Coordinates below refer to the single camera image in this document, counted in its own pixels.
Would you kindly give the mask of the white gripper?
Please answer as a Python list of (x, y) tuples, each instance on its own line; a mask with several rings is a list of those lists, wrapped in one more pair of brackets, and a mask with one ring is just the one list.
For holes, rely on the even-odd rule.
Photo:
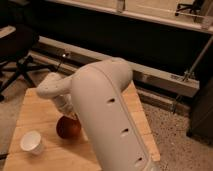
[(78, 116), (73, 113), (73, 105), (70, 95), (59, 95), (53, 99), (57, 110), (63, 115), (67, 115), (72, 120), (78, 120)]

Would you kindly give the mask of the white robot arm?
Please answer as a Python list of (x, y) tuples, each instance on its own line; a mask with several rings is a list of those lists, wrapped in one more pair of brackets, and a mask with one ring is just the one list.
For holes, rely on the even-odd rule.
[(160, 171), (122, 97), (133, 71), (122, 58), (87, 64), (65, 78), (49, 73), (37, 95), (78, 119), (102, 171)]

